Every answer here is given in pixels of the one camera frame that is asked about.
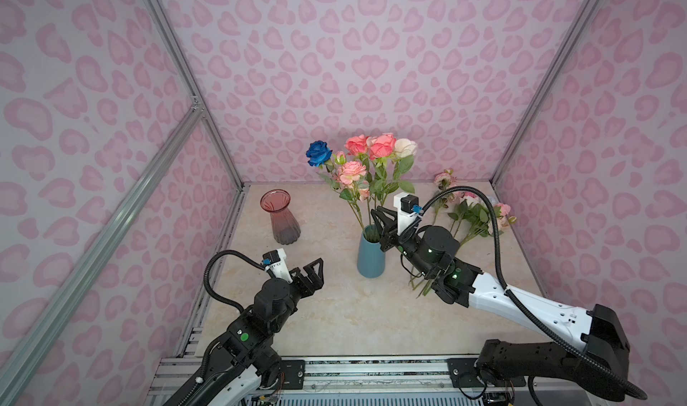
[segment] table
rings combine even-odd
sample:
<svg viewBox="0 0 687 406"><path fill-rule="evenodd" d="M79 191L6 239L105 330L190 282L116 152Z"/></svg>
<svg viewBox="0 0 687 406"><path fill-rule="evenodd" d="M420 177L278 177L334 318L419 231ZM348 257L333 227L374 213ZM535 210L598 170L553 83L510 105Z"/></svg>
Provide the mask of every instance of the table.
<svg viewBox="0 0 687 406"><path fill-rule="evenodd" d="M489 182L464 184L494 194ZM420 205L437 190L429 183L415 186ZM395 249L386 253L386 270L381 276L364 278L356 268L360 225L346 202L324 183L250 186L232 249L259 261L263 253L282 247L272 237L269 214L260 208L262 195L275 188L291 195L289 208L302 230L294 244L283 246L289 269L317 258L324 260L324 288L301 300L298 311L274 337L273 347L280 355L479 354L487 339L545 342L543 335L502 317L445 304L434 292L417 298L419 289L411 290L409 275L400 266ZM388 198L385 206L393 207L392 200ZM423 224L432 221L432 216L425 218ZM446 210L436 224L451 224ZM502 235L501 244L506 281L541 294L511 231ZM491 237L477 237L461 247L457 256L495 275L493 252ZM215 290L247 307L267 279L266 273L229 256ZM234 308L212 300L196 354L201 356L207 344L237 316Z"/></svg>

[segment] teal ceramic vase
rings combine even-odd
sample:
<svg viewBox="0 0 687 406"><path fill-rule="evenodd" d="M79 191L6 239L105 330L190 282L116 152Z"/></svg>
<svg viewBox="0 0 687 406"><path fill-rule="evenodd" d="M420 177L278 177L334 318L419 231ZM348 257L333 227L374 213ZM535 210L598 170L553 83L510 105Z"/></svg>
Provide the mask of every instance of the teal ceramic vase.
<svg viewBox="0 0 687 406"><path fill-rule="evenodd" d="M373 225L368 225L365 231L376 229ZM365 278L377 278L384 273L385 256L379 247L379 242L370 242L365 239L365 235L360 235L360 245L358 246L358 272Z"/></svg>

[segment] pink translucent vase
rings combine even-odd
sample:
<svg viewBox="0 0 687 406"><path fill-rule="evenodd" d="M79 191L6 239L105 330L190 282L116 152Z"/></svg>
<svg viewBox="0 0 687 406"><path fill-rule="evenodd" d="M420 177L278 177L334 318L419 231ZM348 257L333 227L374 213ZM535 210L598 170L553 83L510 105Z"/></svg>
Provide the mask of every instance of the pink translucent vase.
<svg viewBox="0 0 687 406"><path fill-rule="evenodd" d="M294 243L300 236L300 225L288 210L291 196L284 190L271 190L260 199L260 207L269 212L272 219L274 240L282 245Z"/></svg>

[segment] side wall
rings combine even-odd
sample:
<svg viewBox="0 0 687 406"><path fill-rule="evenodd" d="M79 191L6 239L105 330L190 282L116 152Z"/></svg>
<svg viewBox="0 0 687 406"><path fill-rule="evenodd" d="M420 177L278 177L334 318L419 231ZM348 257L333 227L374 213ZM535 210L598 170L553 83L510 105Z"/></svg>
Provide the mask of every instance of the side wall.
<svg viewBox="0 0 687 406"><path fill-rule="evenodd" d="M618 312L652 405L687 397L684 5L607 0L498 187L546 291Z"/></svg>
<svg viewBox="0 0 687 406"><path fill-rule="evenodd" d="M418 141L489 178L582 0L162 0L244 181L318 179L325 140Z"/></svg>
<svg viewBox="0 0 687 406"><path fill-rule="evenodd" d="M234 197L199 124L18 405L141 404L179 341Z"/></svg>
<svg viewBox="0 0 687 406"><path fill-rule="evenodd" d="M0 366L190 106L138 0L0 0Z"/></svg>

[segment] black mounting plate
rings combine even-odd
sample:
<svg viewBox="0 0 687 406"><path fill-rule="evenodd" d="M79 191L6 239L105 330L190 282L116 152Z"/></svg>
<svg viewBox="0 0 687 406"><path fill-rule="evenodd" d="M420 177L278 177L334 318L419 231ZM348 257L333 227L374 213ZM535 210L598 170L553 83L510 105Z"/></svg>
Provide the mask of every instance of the black mounting plate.
<svg viewBox="0 0 687 406"><path fill-rule="evenodd" d="M482 388L484 384L477 378L477 369L475 368L475 361L477 359L448 359L449 376L451 376L451 384L453 388ZM524 387L527 385L523 376L511 379L513 386ZM497 381L497 387L505 387L510 383L506 381Z"/></svg>
<svg viewBox="0 0 687 406"><path fill-rule="evenodd" d="M304 360L282 360L280 371L284 373L282 390L302 390L305 377Z"/></svg>

